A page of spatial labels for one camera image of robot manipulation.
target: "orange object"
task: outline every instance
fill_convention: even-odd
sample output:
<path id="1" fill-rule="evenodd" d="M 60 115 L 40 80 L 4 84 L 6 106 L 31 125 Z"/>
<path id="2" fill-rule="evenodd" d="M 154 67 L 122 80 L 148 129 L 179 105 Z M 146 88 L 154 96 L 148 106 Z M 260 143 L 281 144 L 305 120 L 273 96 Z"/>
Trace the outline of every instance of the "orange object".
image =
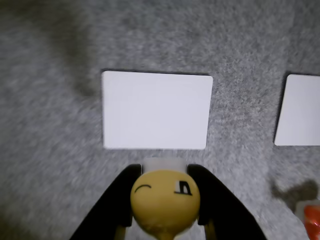
<path id="1" fill-rule="evenodd" d="M 310 240 L 320 240 L 320 205 L 304 207 L 304 227 Z"/>

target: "gray carpet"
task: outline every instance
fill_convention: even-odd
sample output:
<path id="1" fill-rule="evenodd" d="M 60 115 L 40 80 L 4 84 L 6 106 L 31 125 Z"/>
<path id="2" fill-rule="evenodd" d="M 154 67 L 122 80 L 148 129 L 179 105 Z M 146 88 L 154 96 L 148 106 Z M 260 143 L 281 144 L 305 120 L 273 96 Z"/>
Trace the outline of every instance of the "gray carpet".
<path id="1" fill-rule="evenodd" d="M 0 239 L 67 240 L 152 156 L 210 169 L 268 239 L 307 239 L 292 211 L 318 196 L 320 147 L 273 138 L 286 73 L 320 74 L 319 12 L 317 0 L 0 0 Z M 212 75 L 206 149 L 103 149 L 104 68 Z M 151 238 L 134 223 L 126 239 Z"/>

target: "white plastic piece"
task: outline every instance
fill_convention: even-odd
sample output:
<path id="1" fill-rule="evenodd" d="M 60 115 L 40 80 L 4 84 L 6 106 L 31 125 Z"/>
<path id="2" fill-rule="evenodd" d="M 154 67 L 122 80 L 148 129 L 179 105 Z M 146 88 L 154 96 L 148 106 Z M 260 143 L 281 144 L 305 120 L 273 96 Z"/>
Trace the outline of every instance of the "white plastic piece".
<path id="1" fill-rule="evenodd" d="M 187 164 L 184 159 L 179 157 L 150 157 L 143 160 L 143 174 L 156 170 L 172 170 L 187 173 Z"/>
<path id="2" fill-rule="evenodd" d="M 274 144 L 320 145 L 320 77 L 287 77 Z"/>
<path id="3" fill-rule="evenodd" d="M 103 146 L 204 149 L 212 85 L 208 75 L 103 72 Z"/>

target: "black arm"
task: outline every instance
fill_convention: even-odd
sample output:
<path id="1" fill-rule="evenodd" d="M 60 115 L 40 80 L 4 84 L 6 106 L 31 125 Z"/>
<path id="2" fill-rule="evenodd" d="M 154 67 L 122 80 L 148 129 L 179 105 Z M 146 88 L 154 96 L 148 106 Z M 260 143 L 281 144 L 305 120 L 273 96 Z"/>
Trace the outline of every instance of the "black arm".
<path id="1" fill-rule="evenodd" d="M 70 240 L 113 240 L 117 228 L 130 227 L 130 193 L 141 171 L 140 164 L 126 167 L 106 189 Z"/>
<path id="2" fill-rule="evenodd" d="M 215 232 L 217 240 L 266 240 L 252 214 L 208 169 L 198 164 L 189 164 L 187 172 L 200 191 L 199 225 Z"/>

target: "drawn eye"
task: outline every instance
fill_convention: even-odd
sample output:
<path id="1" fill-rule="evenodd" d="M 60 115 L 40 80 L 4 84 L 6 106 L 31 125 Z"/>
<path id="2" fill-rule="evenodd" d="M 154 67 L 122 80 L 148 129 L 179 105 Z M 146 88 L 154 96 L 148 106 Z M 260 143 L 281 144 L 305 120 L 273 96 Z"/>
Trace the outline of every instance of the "drawn eye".
<path id="1" fill-rule="evenodd" d="M 192 196 L 191 191 L 190 191 L 190 186 L 186 181 L 176 181 L 174 193 Z"/>

